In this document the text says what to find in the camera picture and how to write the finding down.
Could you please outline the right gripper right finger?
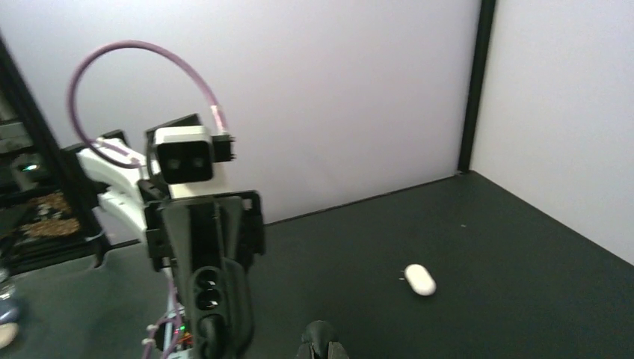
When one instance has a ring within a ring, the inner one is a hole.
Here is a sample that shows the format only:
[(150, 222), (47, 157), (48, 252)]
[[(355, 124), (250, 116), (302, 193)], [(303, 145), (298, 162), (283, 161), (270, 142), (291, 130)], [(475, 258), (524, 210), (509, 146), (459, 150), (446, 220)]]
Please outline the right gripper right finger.
[(329, 342), (327, 348), (328, 359), (349, 359), (348, 353), (340, 342)]

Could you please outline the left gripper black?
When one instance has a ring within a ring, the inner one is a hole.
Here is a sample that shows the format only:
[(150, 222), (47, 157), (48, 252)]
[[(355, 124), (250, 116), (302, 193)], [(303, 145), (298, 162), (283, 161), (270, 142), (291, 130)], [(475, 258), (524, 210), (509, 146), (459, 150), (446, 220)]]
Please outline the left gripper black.
[(187, 317), (198, 317), (193, 273), (202, 267), (225, 268), (246, 275), (256, 255), (266, 252), (259, 193), (233, 191), (174, 199), (166, 185), (142, 179), (148, 253), (153, 268), (170, 260)]

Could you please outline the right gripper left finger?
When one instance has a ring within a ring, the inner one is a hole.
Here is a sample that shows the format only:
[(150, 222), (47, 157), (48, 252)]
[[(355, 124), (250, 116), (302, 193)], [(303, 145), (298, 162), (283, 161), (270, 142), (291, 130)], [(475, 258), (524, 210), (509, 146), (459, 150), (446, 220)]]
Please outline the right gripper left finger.
[(310, 343), (302, 343), (299, 345), (295, 355), (295, 359), (314, 359), (313, 346)]

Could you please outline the white earbud charging case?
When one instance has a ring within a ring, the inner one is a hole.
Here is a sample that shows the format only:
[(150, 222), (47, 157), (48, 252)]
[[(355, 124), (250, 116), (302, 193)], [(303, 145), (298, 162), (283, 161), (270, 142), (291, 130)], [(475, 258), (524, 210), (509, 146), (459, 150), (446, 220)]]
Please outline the white earbud charging case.
[(431, 296), (437, 290), (437, 284), (426, 267), (420, 264), (410, 264), (404, 271), (404, 279), (410, 288), (421, 296)]

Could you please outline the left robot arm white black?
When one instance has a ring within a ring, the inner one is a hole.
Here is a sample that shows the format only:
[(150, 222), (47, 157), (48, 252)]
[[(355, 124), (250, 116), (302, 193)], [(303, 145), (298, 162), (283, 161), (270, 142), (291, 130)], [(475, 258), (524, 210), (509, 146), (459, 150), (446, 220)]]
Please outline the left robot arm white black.
[[(155, 271), (171, 277), (177, 270), (172, 244), (164, 230), (159, 207), (169, 200), (201, 206), (212, 199), (220, 207), (223, 256), (242, 269), (231, 268), (228, 281), (229, 302), (237, 316), (251, 316), (246, 275), (253, 256), (265, 253), (264, 221), (257, 191), (230, 191), (223, 164), (233, 160), (233, 137), (225, 132), (210, 135), (202, 125), (172, 126), (146, 132), (147, 151), (135, 152), (123, 140), (121, 132), (97, 138), (92, 146), (83, 146), (76, 154), (84, 175), (106, 189), (96, 194), (99, 206), (141, 236)], [(160, 166), (171, 158), (177, 147), (206, 144), (202, 168), (212, 176), (195, 182), (183, 173), (185, 165), (197, 164), (197, 154), (177, 156), (179, 167), (163, 171)]]

